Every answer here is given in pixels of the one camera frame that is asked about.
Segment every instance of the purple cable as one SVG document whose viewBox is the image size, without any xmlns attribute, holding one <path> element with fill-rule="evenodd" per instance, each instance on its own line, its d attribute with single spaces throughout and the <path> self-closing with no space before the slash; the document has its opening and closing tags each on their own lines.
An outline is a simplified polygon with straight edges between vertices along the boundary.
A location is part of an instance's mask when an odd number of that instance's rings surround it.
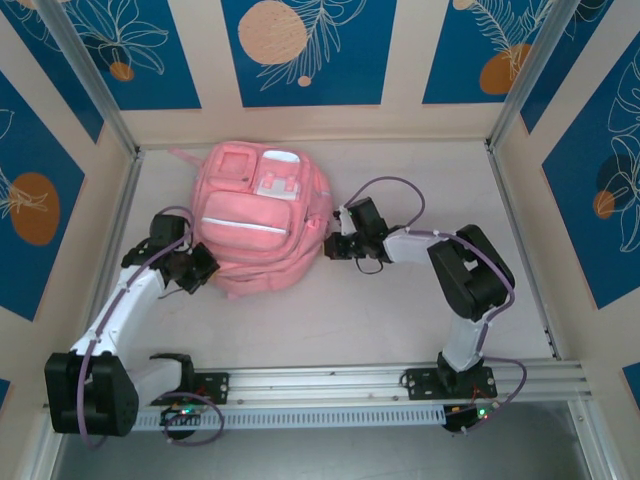
<svg viewBox="0 0 640 480">
<path fill-rule="evenodd" d="M 442 238 L 447 238 L 447 239 L 451 239 L 453 241 L 458 242 L 459 244 L 461 244 L 465 248 L 471 250 L 480 260 L 482 260 L 487 265 L 487 267 L 489 267 L 491 269 L 491 271 L 496 274 L 498 279 L 502 282 L 504 287 L 507 289 L 507 292 L 509 293 L 509 299 L 505 303 L 503 303 L 500 307 L 496 308 L 493 312 L 491 312 L 487 316 L 487 318 L 486 318 L 486 320 L 484 322 L 484 326 L 482 327 L 482 332 L 480 332 L 480 338 L 478 339 L 478 345 L 476 346 L 476 351 L 480 352 L 482 350 L 482 347 L 484 346 L 484 341 L 487 338 L 487 332 L 489 330 L 489 323 L 491 321 L 493 321 L 493 319 L 497 315 L 501 314 L 507 308 L 509 308 L 511 305 L 513 305 L 513 303 L 516 301 L 516 292 L 513 289 L 513 287 L 511 286 L 511 283 L 509 282 L 509 279 L 506 277 L 506 275 L 504 273 L 502 273 L 500 268 L 498 268 L 498 266 L 495 263 L 493 263 L 491 261 L 491 259 L 489 257 L 487 257 L 487 255 L 484 252 L 482 252 L 482 250 L 480 250 L 475 245 L 469 243 L 464 238 L 460 238 L 460 237 L 458 237 L 456 235 L 453 235 L 451 233 L 436 232 L 436 231 L 431 231 L 431 230 L 409 230 L 409 234 L 410 235 L 428 235 L 428 236 L 431 236 L 431 237 L 442 237 Z"/>
<path fill-rule="evenodd" d="M 524 363 L 522 363 L 520 360 L 514 360 L 511 358 L 500 358 L 500 357 L 484 357 L 484 358 L 490 362 L 512 363 L 514 365 L 519 366 L 522 369 L 522 378 L 520 379 L 520 383 L 518 384 L 516 389 L 513 392 L 511 392 L 509 395 L 507 395 L 507 398 L 505 399 L 505 401 L 502 402 L 500 406 L 496 408 L 491 415 L 489 415 L 487 418 L 483 420 L 480 420 L 475 425 L 472 425 L 469 428 L 464 429 L 460 433 L 467 434 L 473 430 L 476 430 L 477 428 L 480 428 L 482 425 L 485 425 L 487 422 L 489 422 L 489 420 L 493 419 L 503 407 L 506 407 L 509 403 L 513 401 L 514 398 L 516 398 L 516 396 L 520 393 L 520 391 L 524 387 L 524 384 L 527 382 L 527 367 L 525 367 Z M 447 416 L 467 412 L 469 410 L 474 410 L 475 408 L 476 407 L 469 407 L 457 412 L 449 412 Z"/>
<path fill-rule="evenodd" d="M 194 225 L 194 217 L 193 217 L 193 213 L 191 213 L 191 210 L 189 210 L 188 208 L 176 205 L 176 206 L 163 208 L 158 212 L 158 215 L 168 212 L 169 210 L 181 210 L 187 214 L 187 219 L 189 220 L 189 227 L 187 228 L 187 231 L 179 240 L 176 240 L 171 245 L 169 245 L 166 248 L 163 248 L 158 253 L 156 253 L 151 258 L 149 258 L 149 260 L 144 262 L 140 266 L 140 268 L 138 268 L 133 273 L 133 275 L 131 275 L 129 280 L 127 280 L 127 283 L 125 284 L 125 286 L 122 289 L 120 289 L 118 294 L 113 299 L 113 302 L 111 302 L 111 304 L 109 305 L 109 308 L 105 312 L 104 317 L 102 318 L 102 321 L 98 324 L 98 327 L 96 328 L 96 332 L 95 332 L 96 338 L 100 338 L 100 336 L 102 335 L 102 332 L 104 331 L 104 327 L 107 325 L 107 322 L 111 318 L 111 315 L 113 315 L 113 312 L 115 311 L 116 307 L 120 303 L 120 300 L 122 300 L 122 297 L 124 296 L 124 294 L 127 292 L 129 288 L 131 288 L 131 285 L 133 285 L 133 282 L 135 282 L 135 280 L 140 276 L 143 270 L 146 269 L 153 262 L 155 262 L 158 258 L 173 251 L 173 249 L 179 247 L 186 240 L 189 239 L 189 236 L 191 235 L 191 231 Z M 87 351 L 84 354 L 84 358 L 82 359 L 82 364 L 80 365 L 80 375 L 78 376 L 78 390 L 76 391 L 76 411 L 77 411 L 77 417 L 78 417 L 78 430 L 80 432 L 80 436 L 82 437 L 82 440 L 87 445 L 87 447 L 91 450 L 96 450 L 100 448 L 107 439 L 107 437 L 105 436 L 101 438 L 98 443 L 94 444 L 89 438 L 89 433 L 87 432 L 87 424 L 84 418 L 84 384 L 87 378 L 87 371 L 89 370 L 89 361 L 91 360 L 91 355 L 93 354 L 93 350 L 95 349 L 97 343 L 98 342 L 96 340 L 91 340 L 89 342 Z"/>
<path fill-rule="evenodd" d="M 218 438 L 220 438 L 220 435 L 222 435 L 222 432 L 224 431 L 224 415 L 222 415 L 222 412 L 220 411 L 220 409 L 215 403 L 213 403 L 211 400 L 209 400 L 206 397 L 197 395 L 195 393 L 189 393 L 189 392 L 169 392 L 169 393 L 165 393 L 160 398 L 184 398 L 184 397 L 198 400 L 199 402 L 202 402 L 205 405 L 211 407 L 218 414 L 218 418 L 220 418 L 220 428 L 212 437 L 207 438 L 206 440 L 200 440 L 197 442 L 183 442 L 180 440 L 174 440 L 169 436 L 169 427 L 171 426 L 171 424 L 173 424 L 176 421 L 176 419 L 182 418 L 183 416 L 185 416 L 183 414 L 179 414 L 179 415 L 176 415 L 175 417 L 172 417 L 170 420 L 167 420 L 164 424 L 164 430 L 162 433 L 167 438 L 167 441 L 172 445 L 176 445 L 178 447 L 201 447 L 203 445 L 207 445 L 209 443 L 215 442 Z"/>
<path fill-rule="evenodd" d="M 393 180 L 393 181 L 396 181 L 396 182 L 404 183 L 405 185 L 409 185 L 409 186 L 410 186 L 410 187 L 411 187 L 411 188 L 412 188 L 412 189 L 413 189 L 413 190 L 418 194 L 418 196 L 420 197 L 420 203 L 421 203 L 420 211 L 418 212 L 418 214 L 417 214 L 415 217 L 413 217 L 411 220 L 409 220 L 409 221 L 407 222 L 407 226 L 413 225 L 413 223 L 414 223 L 417 219 L 419 219 L 419 218 L 422 216 L 422 214 L 424 213 L 424 209 L 425 209 L 425 207 L 426 207 L 426 205 L 427 205 L 427 202 L 426 202 L 426 200 L 424 199 L 424 195 L 422 194 L 422 192 L 420 191 L 420 189 L 419 189 L 418 187 L 416 187 L 413 183 L 411 183 L 409 180 L 406 180 L 406 179 L 404 179 L 404 178 L 402 178 L 402 177 L 394 177 L 394 176 L 390 176 L 390 175 L 385 175 L 385 176 L 382 176 L 382 177 L 376 177 L 376 178 L 374 178 L 373 180 L 369 180 L 369 181 L 368 181 L 367 183 L 365 183 L 362 187 L 360 187 L 360 189 L 359 189 L 356 193 L 354 193 L 354 194 L 353 194 L 353 196 L 352 196 L 349 200 L 347 200 L 346 202 L 344 202 L 344 206 L 345 206 L 345 208 L 346 208 L 346 207 L 348 207 L 349 205 L 351 205 L 351 203 L 352 203 L 356 198 L 358 198 L 358 196 L 359 196 L 362 192 L 364 192 L 364 190 L 365 190 L 369 185 L 371 185 L 372 183 L 381 182 L 381 181 L 383 181 L 383 180 Z"/>
</svg>

